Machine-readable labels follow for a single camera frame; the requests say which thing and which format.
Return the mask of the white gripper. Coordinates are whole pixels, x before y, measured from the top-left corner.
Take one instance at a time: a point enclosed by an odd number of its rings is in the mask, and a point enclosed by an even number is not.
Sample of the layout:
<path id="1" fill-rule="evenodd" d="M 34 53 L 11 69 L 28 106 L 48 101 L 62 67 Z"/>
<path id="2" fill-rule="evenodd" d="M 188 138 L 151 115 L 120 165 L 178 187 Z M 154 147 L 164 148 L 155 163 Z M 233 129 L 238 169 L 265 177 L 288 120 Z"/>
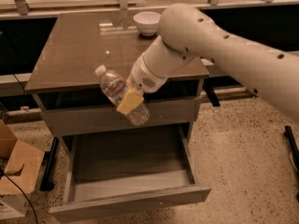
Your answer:
<path id="1" fill-rule="evenodd" d="M 146 64 L 145 53 L 142 53 L 135 61 L 128 81 L 144 93 L 154 93 L 163 86 L 167 78 L 155 75 Z M 119 99 L 117 111 L 123 115 L 128 115 L 144 101 L 143 95 L 133 88 L 123 88 L 117 95 Z"/>

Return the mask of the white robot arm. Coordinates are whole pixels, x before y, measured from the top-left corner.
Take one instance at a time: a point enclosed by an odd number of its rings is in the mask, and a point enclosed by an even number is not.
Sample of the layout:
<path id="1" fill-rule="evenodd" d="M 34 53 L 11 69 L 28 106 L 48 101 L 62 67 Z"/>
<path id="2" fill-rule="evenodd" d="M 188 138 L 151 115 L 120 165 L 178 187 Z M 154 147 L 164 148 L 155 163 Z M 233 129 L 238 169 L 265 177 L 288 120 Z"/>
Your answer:
<path id="1" fill-rule="evenodd" d="M 129 114 L 144 101 L 145 93 L 159 90 L 194 57 L 212 61 L 289 119 L 299 121 L 299 57 L 233 35 L 187 4 L 174 4 L 162 13 L 158 37 L 134 63 L 131 87 L 117 110 Z"/>

